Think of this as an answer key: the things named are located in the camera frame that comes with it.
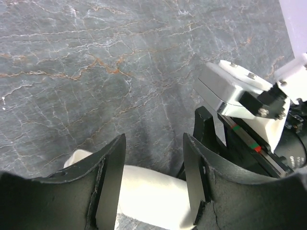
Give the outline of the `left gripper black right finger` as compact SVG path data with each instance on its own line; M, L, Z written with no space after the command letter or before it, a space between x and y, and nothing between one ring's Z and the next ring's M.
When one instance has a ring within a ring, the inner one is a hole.
M200 230L304 230L307 170L280 179L245 170L183 135L192 222Z

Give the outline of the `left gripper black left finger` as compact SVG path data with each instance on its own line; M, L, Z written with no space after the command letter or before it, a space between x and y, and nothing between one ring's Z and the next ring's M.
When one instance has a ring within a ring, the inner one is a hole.
M48 177L0 173L3 230L112 230L126 154L126 137Z

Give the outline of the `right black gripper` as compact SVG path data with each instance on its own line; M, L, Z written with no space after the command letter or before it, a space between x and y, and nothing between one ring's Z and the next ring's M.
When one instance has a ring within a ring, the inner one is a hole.
M195 110L193 137L203 146L251 172L285 177L307 164L307 104L291 105L276 149L239 118L219 115L226 146L217 137L213 115L201 106Z

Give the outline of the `white cloth napkin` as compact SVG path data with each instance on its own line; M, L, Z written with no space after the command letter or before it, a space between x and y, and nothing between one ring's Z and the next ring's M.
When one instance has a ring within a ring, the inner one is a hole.
M116 150L104 157L95 223L112 230L122 214L165 230L191 230L187 183L146 168L125 165L125 153Z

